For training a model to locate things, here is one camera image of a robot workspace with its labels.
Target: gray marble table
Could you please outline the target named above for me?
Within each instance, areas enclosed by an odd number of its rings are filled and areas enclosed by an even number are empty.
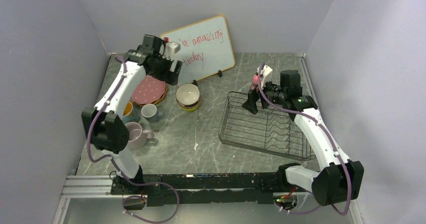
[[[280,165],[297,162],[221,144],[218,132],[227,94],[229,91],[247,92],[253,74],[262,62],[274,69],[274,83],[279,83],[280,71],[298,70],[303,94],[311,93],[296,54],[235,53],[235,60],[235,67],[224,71],[222,78],[214,75],[198,82],[201,104],[194,112],[181,110],[175,102],[177,86],[167,86],[166,97],[157,105],[165,113],[164,119],[155,124],[141,121],[155,132],[155,138],[133,152],[145,174],[275,172]],[[112,57],[99,98],[106,93],[119,69],[120,64]],[[101,156],[100,151],[92,149],[95,157]],[[299,163],[318,170],[316,159]],[[91,163],[84,148],[77,175],[105,175],[113,169],[108,159]]]

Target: white bowl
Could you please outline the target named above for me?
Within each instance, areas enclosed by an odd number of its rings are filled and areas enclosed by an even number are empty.
[[[199,101],[200,93],[197,86],[185,83],[176,90],[176,100],[183,106],[192,106]]]

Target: dish rack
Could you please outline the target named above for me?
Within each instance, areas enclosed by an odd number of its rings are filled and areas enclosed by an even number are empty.
[[[306,136],[287,113],[271,106],[262,109],[258,101],[258,113],[253,115],[241,107],[246,100],[245,93],[228,93],[219,127],[222,144],[299,161],[315,158]]]

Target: red handwritten text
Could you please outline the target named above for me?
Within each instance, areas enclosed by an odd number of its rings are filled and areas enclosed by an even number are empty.
[[[194,38],[194,39],[192,40],[192,43],[193,43],[194,45],[197,45],[197,44],[201,44],[202,42],[208,42],[208,41],[217,40],[217,39],[222,40],[222,41],[221,41],[221,42],[219,42],[219,43],[224,42],[224,37],[223,37],[223,34],[222,34],[222,30],[221,30],[221,29],[220,29],[220,30],[218,30],[218,31],[216,31],[216,32],[214,32],[214,33],[212,33],[212,32],[210,31],[210,32],[208,32],[207,34],[204,34],[204,35],[198,36],[198,37],[196,37],[196,38]]]
[[[188,59],[182,59],[183,64],[185,66],[189,66],[191,63],[195,61],[201,61],[202,62],[202,68],[204,69],[204,53],[201,54],[195,54],[194,51],[192,51],[192,56]]]
[[[179,41],[182,43],[182,45],[183,45],[184,47],[189,47],[189,46],[188,46],[188,41],[187,41],[187,40],[183,40],[183,41],[182,41],[182,40],[180,40],[180,39],[179,39]]]

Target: blue mug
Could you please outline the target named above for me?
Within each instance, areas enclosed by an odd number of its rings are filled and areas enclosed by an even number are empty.
[[[127,124],[130,122],[139,122],[141,120],[141,116],[138,113],[138,109],[135,108],[132,102],[128,102],[126,108],[123,113],[123,123]]]
[[[141,114],[150,123],[156,123],[164,117],[164,113],[158,112],[157,106],[152,103],[144,105],[141,109]]]

